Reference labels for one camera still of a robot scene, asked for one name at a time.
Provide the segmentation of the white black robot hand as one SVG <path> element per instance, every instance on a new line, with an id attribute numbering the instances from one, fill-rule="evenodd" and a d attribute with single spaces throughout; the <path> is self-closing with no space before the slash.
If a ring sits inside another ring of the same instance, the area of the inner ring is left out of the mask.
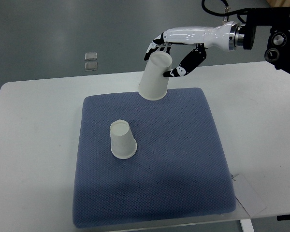
<path id="1" fill-rule="evenodd" d="M 237 46 L 237 34 L 240 25 L 230 21 L 218 27 L 179 27 L 169 29 L 152 40 L 146 51 L 144 60 L 149 60 L 156 51 L 170 53 L 171 46 L 193 45 L 179 65 L 163 73 L 164 77 L 182 77 L 191 73 L 206 59 L 206 49 L 215 46 L 223 51 L 232 51 Z"/>

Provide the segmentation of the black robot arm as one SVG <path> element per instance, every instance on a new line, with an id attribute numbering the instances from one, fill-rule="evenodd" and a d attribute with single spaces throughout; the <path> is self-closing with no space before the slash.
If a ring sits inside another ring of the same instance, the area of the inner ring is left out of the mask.
<path id="1" fill-rule="evenodd" d="M 245 8 L 237 13 L 243 23 L 238 30 L 239 43 L 245 50 L 252 49 L 256 28 L 269 26 L 270 34 L 264 58 L 277 70 L 290 74 L 290 7 Z"/>

